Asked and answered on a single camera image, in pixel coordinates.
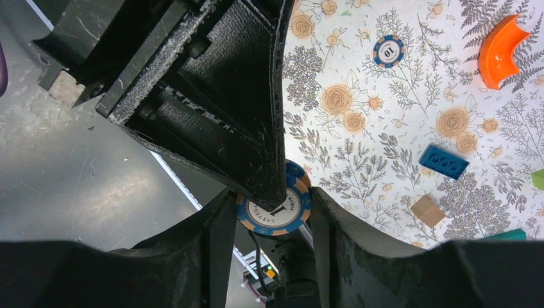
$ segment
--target blue poker chip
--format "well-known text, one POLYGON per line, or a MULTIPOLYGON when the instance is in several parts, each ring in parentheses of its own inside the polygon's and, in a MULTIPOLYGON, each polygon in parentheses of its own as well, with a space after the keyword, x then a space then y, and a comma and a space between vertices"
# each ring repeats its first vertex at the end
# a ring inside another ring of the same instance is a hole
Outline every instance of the blue poker chip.
POLYGON ((310 216, 312 200, 308 187, 294 175, 286 175, 287 196, 272 212, 266 212, 242 195, 236 198, 236 213, 246 228, 262 235, 284 235, 298 229, 310 216))
POLYGON ((396 35, 386 35, 374 45, 372 57, 374 62, 385 68, 391 68, 404 57, 406 47, 396 35))
POLYGON ((304 185, 306 185, 308 188, 312 187, 312 183, 310 182, 310 176, 308 173, 306 173, 306 170, 302 168, 299 164, 290 161, 289 159, 285 160, 285 172, 294 175, 302 182, 304 185))

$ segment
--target orange plastic arch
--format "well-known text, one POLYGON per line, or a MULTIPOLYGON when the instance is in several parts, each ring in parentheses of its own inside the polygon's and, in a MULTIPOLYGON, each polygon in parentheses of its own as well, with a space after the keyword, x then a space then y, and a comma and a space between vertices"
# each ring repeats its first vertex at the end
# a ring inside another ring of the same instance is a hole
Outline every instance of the orange plastic arch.
POLYGON ((518 15, 510 15, 500 21, 480 50, 480 73, 489 89, 498 90, 499 82, 520 72, 514 63, 514 50, 531 34, 518 27, 517 18, 518 15))

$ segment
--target gray floor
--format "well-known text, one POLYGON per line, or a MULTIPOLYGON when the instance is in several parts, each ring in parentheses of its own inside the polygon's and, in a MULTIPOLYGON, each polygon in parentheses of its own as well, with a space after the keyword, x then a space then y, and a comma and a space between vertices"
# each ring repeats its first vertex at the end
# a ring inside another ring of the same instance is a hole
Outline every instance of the gray floor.
MULTIPOLYGON (((151 153, 94 112, 69 109, 36 83, 28 42, 48 29, 25 0, 0 0, 10 85, 0 98, 0 240, 70 239, 129 248, 196 210, 151 153)), ((172 165, 206 204, 223 185, 172 165)), ((233 266, 227 307, 262 307, 233 266)))

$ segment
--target green block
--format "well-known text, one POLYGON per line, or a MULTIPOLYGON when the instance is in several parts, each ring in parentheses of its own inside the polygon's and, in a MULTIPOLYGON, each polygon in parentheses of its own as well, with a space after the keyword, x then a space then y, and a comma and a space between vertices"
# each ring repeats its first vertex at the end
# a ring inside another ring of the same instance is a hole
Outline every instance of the green block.
POLYGON ((532 174, 532 184, 544 191, 544 169, 532 174))
POLYGON ((504 233, 495 234, 493 236, 486 237, 485 239, 506 239, 506 240, 518 240, 526 241, 527 234, 522 229, 516 229, 504 233))

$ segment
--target brown wooden block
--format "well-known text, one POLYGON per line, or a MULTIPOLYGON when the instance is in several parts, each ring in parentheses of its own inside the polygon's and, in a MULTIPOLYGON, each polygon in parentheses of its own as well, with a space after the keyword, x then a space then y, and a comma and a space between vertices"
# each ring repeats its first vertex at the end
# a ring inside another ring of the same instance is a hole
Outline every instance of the brown wooden block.
POLYGON ((429 197, 423 196, 411 208, 412 212, 427 226, 434 228, 446 214, 442 212, 429 197))

